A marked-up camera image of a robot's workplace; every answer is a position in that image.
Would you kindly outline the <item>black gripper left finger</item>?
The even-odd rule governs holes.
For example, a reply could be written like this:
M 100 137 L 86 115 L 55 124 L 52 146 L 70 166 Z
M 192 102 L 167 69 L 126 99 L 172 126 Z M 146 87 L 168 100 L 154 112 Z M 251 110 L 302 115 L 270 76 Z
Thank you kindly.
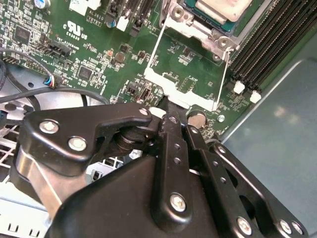
M 20 129 L 13 183 L 37 197 L 52 221 L 74 193 L 147 156 L 156 161 L 150 212 L 165 232 L 192 220 L 188 146 L 175 103 L 157 113 L 137 103 L 37 111 Z

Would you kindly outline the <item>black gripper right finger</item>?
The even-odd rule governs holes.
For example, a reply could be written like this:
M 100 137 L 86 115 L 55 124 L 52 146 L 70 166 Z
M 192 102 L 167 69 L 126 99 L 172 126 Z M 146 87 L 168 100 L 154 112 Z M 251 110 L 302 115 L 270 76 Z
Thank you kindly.
M 306 238 L 304 225 L 222 144 L 207 143 L 175 108 L 194 170 L 194 217 L 180 238 Z

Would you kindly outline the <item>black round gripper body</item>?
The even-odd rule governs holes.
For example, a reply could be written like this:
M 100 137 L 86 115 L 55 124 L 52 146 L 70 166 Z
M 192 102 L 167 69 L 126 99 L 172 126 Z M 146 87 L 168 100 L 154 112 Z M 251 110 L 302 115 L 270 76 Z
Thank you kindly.
M 48 238 L 234 238 L 230 227 L 211 212 L 198 175 L 189 173 L 193 218 L 182 231 L 168 233 L 154 222 L 150 199 L 156 161 L 137 159 L 70 196 L 60 207 Z

